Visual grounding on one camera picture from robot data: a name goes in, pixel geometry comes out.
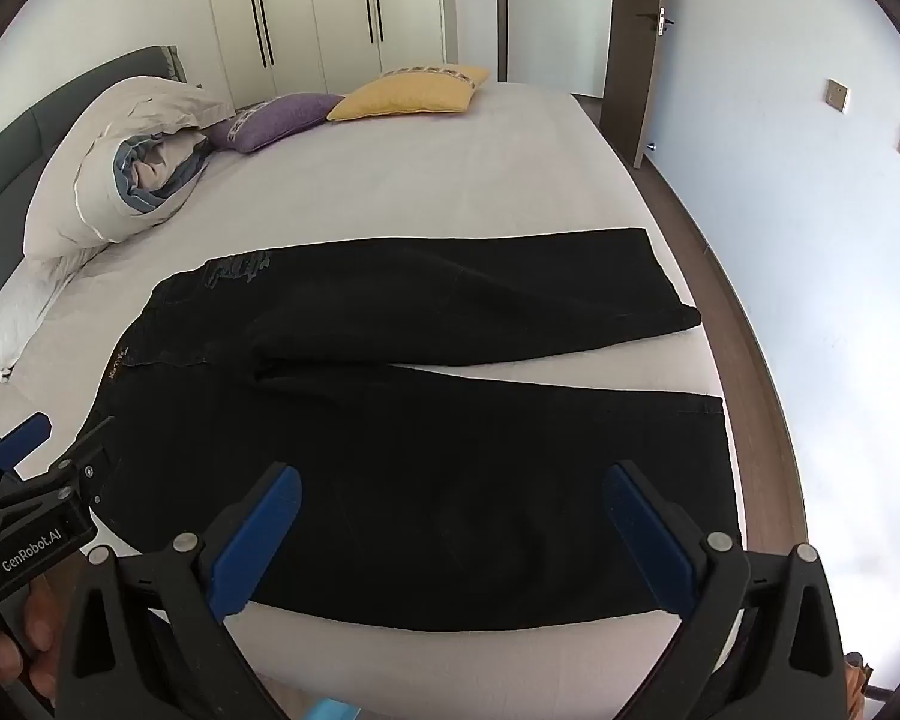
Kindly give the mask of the person's left hand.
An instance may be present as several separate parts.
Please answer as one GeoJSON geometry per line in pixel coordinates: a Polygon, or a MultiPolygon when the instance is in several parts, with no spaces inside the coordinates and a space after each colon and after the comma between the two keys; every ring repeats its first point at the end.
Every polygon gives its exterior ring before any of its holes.
{"type": "Polygon", "coordinates": [[[35,691],[56,706],[61,629],[63,616],[52,584],[45,575],[34,578],[22,606],[22,630],[32,661],[26,667],[19,645],[9,635],[0,632],[1,686],[6,688],[27,673],[35,691]]]}

